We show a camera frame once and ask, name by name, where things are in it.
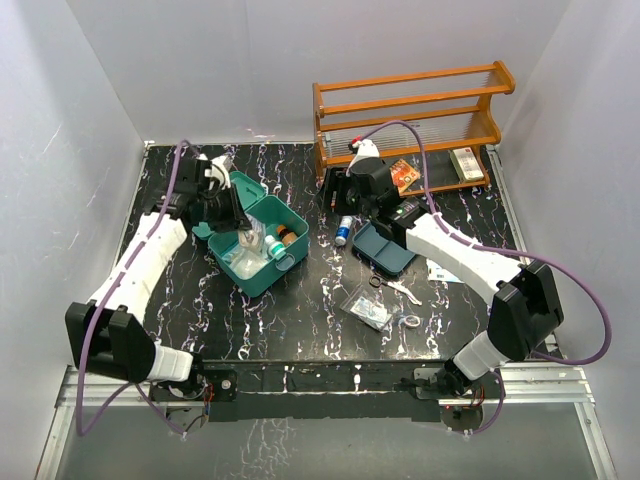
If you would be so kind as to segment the white spray bottle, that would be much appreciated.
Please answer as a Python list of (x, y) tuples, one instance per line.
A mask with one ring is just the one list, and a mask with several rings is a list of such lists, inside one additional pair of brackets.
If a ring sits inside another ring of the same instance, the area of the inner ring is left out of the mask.
[(267, 254), (270, 258), (279, 261), (286, 256), (286, 247), (279, 238), (267, 235), (264, 238)]

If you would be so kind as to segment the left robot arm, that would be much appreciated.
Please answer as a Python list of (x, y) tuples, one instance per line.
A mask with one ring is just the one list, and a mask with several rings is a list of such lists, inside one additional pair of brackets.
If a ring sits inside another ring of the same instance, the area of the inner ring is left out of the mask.
[(144, 328), (145, 312), (162, 273), (192, 228), (215, 233), (248, 230), (232, 159), (179, 157), (165, 190), (145, 207), (134, 238), (104, 283), (84, 302), (72, 303), (65, 324), (78, 369), (130, 383), (171, 382), (194, 399), (207, 376), (194, 356), (162, 346)]

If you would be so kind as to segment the brown medicine bottle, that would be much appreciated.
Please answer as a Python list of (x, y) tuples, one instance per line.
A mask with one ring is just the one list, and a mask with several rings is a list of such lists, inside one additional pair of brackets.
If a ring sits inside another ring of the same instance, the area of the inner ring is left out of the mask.
[(285, 247), (292, 245), (298, 239), (298, 235), (285, 225), (279, 225), (276, 228), (276, 233)]

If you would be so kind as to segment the clear bag of plasters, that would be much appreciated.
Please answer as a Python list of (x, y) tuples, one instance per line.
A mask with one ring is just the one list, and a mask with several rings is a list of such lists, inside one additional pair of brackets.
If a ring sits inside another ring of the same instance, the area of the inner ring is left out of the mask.
[(382, 331), (392, 318), (384, 303), (365, 285), (354, 290), (340, 308), (376, 331)]

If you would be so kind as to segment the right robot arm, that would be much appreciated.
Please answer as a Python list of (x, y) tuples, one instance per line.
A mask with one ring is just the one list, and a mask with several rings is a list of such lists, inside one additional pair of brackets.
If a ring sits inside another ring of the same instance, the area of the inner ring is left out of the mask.
[(488, 252), (429, 211), (417, 198), (403, 198), (389, 167), (364, 158), (351, 168), (331, 168), (324, 178), (323, 206), (339, 215), (363, 215), (377, 233), (401, 248), (434, 261), (462, 280), (489, 306), (487, 328), (436, 373), (446, 395), (466, 397), (482, 376), (510, 361), (522, 361), (563, 319), (551, 268)]

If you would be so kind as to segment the bagged bandage box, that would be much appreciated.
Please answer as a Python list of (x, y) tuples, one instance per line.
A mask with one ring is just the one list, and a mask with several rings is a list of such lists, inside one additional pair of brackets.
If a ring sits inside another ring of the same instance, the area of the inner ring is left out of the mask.
[(264, 238), (267, 235), (266, 225), (250, 214), (247, 216), (251, 221), (252, 229), (249, 231), (238, 231), (238, 243), (245, 249), (256, 253), (261, 252), (264, 249)]

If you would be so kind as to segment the white blue gauze packet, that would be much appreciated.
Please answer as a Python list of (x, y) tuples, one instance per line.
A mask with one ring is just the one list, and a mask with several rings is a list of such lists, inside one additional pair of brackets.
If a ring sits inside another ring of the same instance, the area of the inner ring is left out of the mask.
[(251, 279), (268, 263), (263, 255), (240, 245), (226, 252), (222, 260), (240, 280)]

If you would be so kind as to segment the blue white bandage roll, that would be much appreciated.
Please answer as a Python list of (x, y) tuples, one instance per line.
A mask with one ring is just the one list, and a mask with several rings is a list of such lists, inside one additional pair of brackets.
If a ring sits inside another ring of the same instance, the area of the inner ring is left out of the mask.
[(334, 237), (334, 244), (337, 247), (345, 246), (353, 224), (354, 217), (350, 215), (342, 216)]

